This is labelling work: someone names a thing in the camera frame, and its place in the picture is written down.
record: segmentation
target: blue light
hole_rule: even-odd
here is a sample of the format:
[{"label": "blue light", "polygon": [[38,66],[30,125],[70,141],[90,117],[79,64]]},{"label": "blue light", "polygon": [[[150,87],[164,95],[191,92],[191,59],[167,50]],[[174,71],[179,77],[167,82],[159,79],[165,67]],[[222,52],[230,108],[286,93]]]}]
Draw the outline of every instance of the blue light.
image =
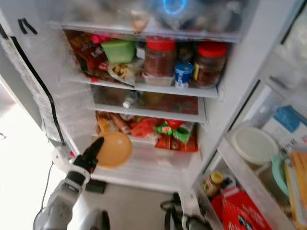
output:
[{"label": "blue light", "polygon": [[164,10],[165,10],[168,14],[173,14],[173,15],[178,14],[178,13],[181,13],[181,12],[184,10],[184,8],[186,7],[187,2],[188,2],[188,0],[180,0],[180,1],[181,1],[181,5],[180,5],[179,9],[177,9],[177,10],[175,10],[175,11],[171,11],[171,10],[168,9],[168,7],[167,7],[167,5],[166,5],[166,2],[167,2],[167,1],[168,1],[168,0],[163,0],[163,8],[164,8]]}]

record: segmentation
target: red lid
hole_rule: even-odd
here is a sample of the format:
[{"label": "red lid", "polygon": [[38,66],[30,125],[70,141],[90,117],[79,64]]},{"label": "red lid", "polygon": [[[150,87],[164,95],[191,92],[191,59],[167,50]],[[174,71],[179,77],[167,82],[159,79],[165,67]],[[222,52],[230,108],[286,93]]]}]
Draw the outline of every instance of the red lid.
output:
[{"label": "red lid", "polygon": [[147,37],[146,45],[148,48],[156,51],[168,51],[175,49],[175,41],[162,37]]},{"label": "red lid", "polygon": [[198,53],[209,58],[224,56],[227,52],[227,45],[223,42],[202,42],[198,46]]}]

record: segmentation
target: condiment bottle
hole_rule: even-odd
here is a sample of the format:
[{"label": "condiment bottle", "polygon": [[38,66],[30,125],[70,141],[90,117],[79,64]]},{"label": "condiment bottle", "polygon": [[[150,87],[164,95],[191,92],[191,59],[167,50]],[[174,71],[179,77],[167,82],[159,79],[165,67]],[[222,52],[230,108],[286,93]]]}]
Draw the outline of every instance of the condiment bottle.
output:
[{"label": "condiment bottle", "polygon": [[214,171],[204,182],[203,189],[208,197],[213,197],[220,189],[224,175],[220,171]]},{"label": "condiment bottle", "polygon": [[215,87],[226,62],[227,45],[222,42],[202,42],[197,51],[194,80],[200,88]]},{"label": "condiment bottle", "polygon": [[146,40],[144,72],[150,77],[172,77],[176,58],[174,40],[148,37]]}]

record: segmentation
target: floor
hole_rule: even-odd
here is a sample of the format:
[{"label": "floor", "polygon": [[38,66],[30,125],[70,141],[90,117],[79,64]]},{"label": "floor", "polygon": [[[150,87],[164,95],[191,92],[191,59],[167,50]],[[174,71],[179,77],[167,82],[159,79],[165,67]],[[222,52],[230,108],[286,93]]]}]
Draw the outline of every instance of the floor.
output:
[{"label": "floor", "polygon": [[[40,208],[53,146],[18,104],[0,107],[0,229],[32,229]],[[53,166],[45,204],[64,173]],[[94,208],[109,212],[111,230],[162,230],[160,203],[170,194],[109,185],[103,195],[83,192],[73,209],[69,230]]]}]

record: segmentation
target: orange plate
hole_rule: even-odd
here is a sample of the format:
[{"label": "orange plate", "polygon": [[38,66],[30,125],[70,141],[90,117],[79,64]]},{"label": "orange plate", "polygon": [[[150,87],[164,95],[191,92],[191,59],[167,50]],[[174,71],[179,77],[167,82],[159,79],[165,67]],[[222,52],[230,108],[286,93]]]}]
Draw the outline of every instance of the orange plate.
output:
[{"label": "orange plate", "polygon": [[120,132],[108,132],[100,135],[105,141],[97,155],[97,165],[104,168],[116,168],[125,163],[132,154],[130,139]]}]

